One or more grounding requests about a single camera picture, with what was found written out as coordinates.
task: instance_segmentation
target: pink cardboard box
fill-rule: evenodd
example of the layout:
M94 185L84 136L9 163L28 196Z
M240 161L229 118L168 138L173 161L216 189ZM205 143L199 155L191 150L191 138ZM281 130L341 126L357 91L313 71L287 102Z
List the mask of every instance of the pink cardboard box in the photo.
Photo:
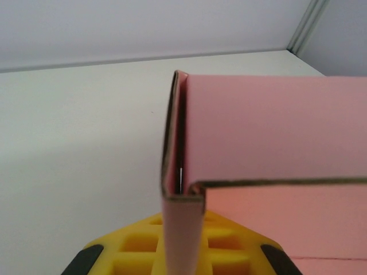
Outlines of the pink cardboard box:
M278 241L306 271L307 260L366 261L366 176L367 78L175 72L162 161L168 271L194 274L206 207Z

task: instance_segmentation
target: yellow plastic stand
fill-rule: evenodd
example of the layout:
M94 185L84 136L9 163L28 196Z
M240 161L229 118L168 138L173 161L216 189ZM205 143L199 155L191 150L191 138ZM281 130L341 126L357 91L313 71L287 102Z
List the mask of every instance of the yellow plastic stand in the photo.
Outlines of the yellow plastic stand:
M89 273L86 271L87 275L166 274L160 214L98 238L85 249L97 246L101 252L91 263ZM264 247L271 248L270 253ZM284 267L284 261L287 270L296 269L276 242L220 215L206 213L197 275L300 274L282 273L279 263Z

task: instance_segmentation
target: white table surface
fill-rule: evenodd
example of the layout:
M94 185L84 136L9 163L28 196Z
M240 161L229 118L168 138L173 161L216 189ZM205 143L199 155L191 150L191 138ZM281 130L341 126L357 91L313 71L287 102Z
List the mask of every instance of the white table surface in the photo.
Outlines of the white table surface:
M60 274L89 241L160 211L175 69L321 75L287 51L0 74L0 274Z

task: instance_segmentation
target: metal strip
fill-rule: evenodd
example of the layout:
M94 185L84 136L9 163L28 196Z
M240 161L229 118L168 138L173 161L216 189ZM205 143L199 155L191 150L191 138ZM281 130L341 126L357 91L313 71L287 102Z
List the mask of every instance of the metal strip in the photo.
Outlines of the metal strip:
M288 44L287 50L296 56L298 55L329 2L330 0L311 0Z

